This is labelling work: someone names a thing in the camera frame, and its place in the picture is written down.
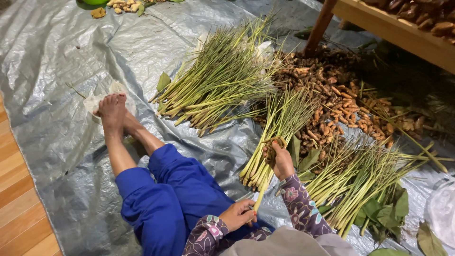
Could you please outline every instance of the gray cloth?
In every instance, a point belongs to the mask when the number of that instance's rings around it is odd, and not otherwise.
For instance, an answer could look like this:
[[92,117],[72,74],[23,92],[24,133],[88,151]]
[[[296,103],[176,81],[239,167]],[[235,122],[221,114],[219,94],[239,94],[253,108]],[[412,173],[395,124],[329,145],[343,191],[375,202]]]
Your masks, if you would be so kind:
[[243,239],[220,256],[358,256],[352,246],[336,234],[312,238],[305,232],[281,226],[266,240]]

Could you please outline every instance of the wooden shelf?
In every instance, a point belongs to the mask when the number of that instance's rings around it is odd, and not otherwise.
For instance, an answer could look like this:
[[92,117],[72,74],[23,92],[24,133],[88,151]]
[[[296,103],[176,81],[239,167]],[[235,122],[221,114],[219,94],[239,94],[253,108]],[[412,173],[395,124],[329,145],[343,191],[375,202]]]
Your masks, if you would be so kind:
[[418,30],[416,24],[356,0],[338,0],[332,12],[455,74],[455,46]]

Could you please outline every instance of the silver tarp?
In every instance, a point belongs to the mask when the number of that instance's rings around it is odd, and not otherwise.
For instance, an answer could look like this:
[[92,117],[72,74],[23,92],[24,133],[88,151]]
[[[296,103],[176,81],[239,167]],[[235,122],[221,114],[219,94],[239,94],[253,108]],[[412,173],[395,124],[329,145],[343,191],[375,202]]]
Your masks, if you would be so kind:
[[[111,10],[98,20],[75,0],[18,0],[0,16],[0,88],[11,128],[34,179],[63,253],[76,255],[139,255],[132,229],[121,219],[121,198],[98,120],[84,108],[82,95],[106,93],[112,80],[127,86],[136,117],[155,136],[174,144],[179,152],[198,159],[214,175],[227,195],[237,200],[253,194],[238,182],[238,172],[254,151],[259,131],[251,120],[237,120],[198,138],[188,123],[155,117],[157,106],[147,101],[155,93],[162,72],[171,77],[195,39],[217,25],[278,11],[277,35],[312,26],[321,4],[312,0],[187,0],[147,8],[144,15],[116,15]],[[331,40],[358,46],[372,36],[367,32],[336,29]],[[298,43],[293,37],[285,49]],[[133,144],[128,150],[139,166],[146,166]],[[454,155],[446,145],[440,155]],[[405,179],[410,213],[402,245],[421,255],[415,241],[419,220],[427,218],[426,201],[442,179],[426,165]],[[284,204],[272,183],[259,210],[274,226],[289,225]],[[366,255],[374,248],[371,236],[358,236],[353,227],[348,241]],[[382,246],[399,247],[387,241]]]

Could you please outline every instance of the blue pants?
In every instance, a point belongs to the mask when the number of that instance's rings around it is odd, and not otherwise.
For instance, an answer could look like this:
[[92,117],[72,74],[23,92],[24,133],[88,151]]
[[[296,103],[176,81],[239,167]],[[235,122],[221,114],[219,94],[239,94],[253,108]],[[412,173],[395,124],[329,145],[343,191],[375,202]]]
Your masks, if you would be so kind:
[[[148,169],[157,184],[146,168],[128,169],[116,177],[122,217],[134,227],[145,256],[181,255],[201,217],[219,216],[234,203],[202,164],[183,157],[172,144],[153,152]],[[260,226],[274,230],[258,219],[252,228],[242,226],[226,238],[240,240]]]

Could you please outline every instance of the floral sleeve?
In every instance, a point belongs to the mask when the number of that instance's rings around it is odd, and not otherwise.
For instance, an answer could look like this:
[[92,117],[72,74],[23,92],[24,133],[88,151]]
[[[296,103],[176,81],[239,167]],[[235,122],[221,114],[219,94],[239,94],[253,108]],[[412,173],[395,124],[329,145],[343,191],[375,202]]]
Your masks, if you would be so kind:
[[314,201],[310,199],[297,174],[281,181],[279,187],[295,229],[313,237],[332,233],[332,229],[319,213]]
[[229,233],[223,220],[213,215],[199,219],[183,250],[185,256],[213,255],[221,239]]

